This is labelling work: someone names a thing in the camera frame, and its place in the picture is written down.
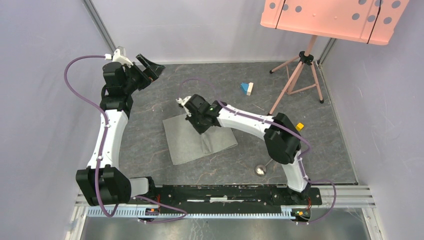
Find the grey cloth napkin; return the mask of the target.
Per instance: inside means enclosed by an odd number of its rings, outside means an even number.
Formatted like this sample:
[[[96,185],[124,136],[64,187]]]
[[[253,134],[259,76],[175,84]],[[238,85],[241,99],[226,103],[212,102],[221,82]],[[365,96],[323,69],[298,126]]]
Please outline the grey cloth napkin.
[[[163,120],[165,136],[173,165],[181,165],[216,154],[238,145],[230,128],[212,126],[198,133],[185,115]]]

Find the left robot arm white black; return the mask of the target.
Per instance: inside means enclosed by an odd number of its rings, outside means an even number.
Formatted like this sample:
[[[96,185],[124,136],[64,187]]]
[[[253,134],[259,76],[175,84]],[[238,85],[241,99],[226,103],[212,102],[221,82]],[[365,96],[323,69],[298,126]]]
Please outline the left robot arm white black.
[[[141,54],[136,59],[144,69],[117,55],[102,67],[105,84],[100,103],[94,105],[100,111],[99,135],[86,168],[75,176],[90,206],[126,204],[131,197],[131,182],[119,170],[119,152],[134,103],[132,94],[148,87],[165,70]]]

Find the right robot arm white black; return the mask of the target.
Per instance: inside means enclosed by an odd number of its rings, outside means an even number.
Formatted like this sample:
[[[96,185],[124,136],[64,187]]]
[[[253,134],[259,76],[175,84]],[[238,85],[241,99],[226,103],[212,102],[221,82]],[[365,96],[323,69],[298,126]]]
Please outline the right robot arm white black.
[[[300,163],[301,144],[308,142],[285,114],[254,114],[219,100],[208,103],[198,94],[177,98],[176,102],[185,110],[185,119],[199,134],[211,127],[223,127],[263,140],[269,157],[282,165],[287,178],[289,199],[295,204],[302,204],[309,198],[310,179]]]

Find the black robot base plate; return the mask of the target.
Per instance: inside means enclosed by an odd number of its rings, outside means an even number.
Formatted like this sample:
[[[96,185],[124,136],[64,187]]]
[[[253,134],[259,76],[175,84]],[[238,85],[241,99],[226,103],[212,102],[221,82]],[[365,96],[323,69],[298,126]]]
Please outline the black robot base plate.
[[[285,185],[162,185],[145,197],[189,214],[276,214],[281,206],[320,206],[317,187],[296,193]]]

